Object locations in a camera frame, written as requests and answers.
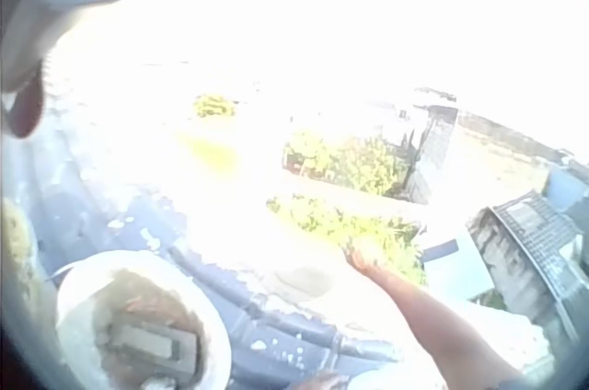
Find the green bush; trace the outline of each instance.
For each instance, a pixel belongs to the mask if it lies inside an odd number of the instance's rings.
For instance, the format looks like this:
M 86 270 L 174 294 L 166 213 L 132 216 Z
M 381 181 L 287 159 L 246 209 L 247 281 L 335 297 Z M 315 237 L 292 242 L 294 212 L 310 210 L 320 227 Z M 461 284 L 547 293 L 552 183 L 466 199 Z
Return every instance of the green bush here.
M 405 163 L 377 137 L 353 138 L 336 146 L 312 132 L 296 133 L 286 147 L 287 162 L 299 174 L 346 188 L 384 195 L 406 173 Z
M 233 116 L 236 113 L 236 104 L 223 96 L 205 94 L 197 98 L 194 110 L 198 117 Z
M 319 199 L 305 196 L 273 198 L 268 208 L 301 229 L 321 236 L 339 247 L 349 244 L 376 244 L 383 249 L 383 260 L 410 281 L 425 284 L 419 262 L 419 249 L 411 241 L 417 227 L 399 218 L 349 215 Z

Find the white bucket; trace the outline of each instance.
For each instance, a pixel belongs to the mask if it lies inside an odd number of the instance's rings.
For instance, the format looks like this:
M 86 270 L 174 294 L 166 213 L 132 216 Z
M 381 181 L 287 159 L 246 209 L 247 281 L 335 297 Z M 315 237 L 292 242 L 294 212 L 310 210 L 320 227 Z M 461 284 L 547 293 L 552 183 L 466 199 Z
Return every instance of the white bucket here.
M 87 258 L 68 273 L 59 290 L 57 337 L 64 359 L 80 383 L 87 389 L 125 388 L 105 365 L 100 345 L 105 342 L 113 314 L 128 309 L 137 296 L 148 302 L 153 296 L 150 291 L 168 298 L 173 295 L 169 299 L 182 308 L 186 324 L 191 325 L 188 329 L 199 337 L 198 378 L 183 388 L 225 389 L 231 371 L 231 348 L 214 306 L 189 278 L 162 258 L 131 251 L 103 252 Z

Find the sky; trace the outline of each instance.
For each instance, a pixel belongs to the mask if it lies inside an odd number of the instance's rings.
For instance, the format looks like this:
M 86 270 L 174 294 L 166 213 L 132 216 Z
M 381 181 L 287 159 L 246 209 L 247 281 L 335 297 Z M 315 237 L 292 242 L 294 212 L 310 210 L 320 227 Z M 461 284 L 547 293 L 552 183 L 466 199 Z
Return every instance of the sky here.
M 127 41 L 189 60 L 206 91 L 259 82 L 280 104 L 313 105 L 431 86 L 589 159 L 589 0 L 128 2 Z

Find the dirt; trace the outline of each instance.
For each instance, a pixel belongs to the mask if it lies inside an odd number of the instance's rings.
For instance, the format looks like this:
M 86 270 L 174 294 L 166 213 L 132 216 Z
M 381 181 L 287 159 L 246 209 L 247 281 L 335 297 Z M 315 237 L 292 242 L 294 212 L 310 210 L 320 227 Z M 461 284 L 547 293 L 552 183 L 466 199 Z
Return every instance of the dirt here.
M 102 359 L 113 388 L 137 390 L 151 374 L 129 365 L 122 352 L 108 347 L 108 331 L 112 316 L 126 312 L 141 317 L 145 322 L 166 325 L 178 330 L 195 333 L 198 337 L 199 364 L 192 382 L 181 388 L 192 388 L 201 379 L 206 351 L 201 342 L 202 324 L 195 314 L 188 312 L 174 292 L 164 291 L 153 282 L 130 271 L 120 271 L 114 281 L 94 295 L 96 300 L 93 325 Z

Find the person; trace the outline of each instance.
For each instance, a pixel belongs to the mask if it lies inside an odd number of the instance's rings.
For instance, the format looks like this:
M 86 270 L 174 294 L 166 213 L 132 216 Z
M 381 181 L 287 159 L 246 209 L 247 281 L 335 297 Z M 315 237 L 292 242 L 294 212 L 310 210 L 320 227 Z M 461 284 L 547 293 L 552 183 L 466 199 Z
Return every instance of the person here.
M 499 356 L 474 327 L 427 291 L 379 263 L 383 258 L 377 249 L 350 248 L 346 258 L 396 303 L 415 338 L 432 356 L 449 390 L 526 388 L 522 374 Z M 336 390 L 345 388 L 347 381 L 336 373 L 322 372 L 289 390 Z

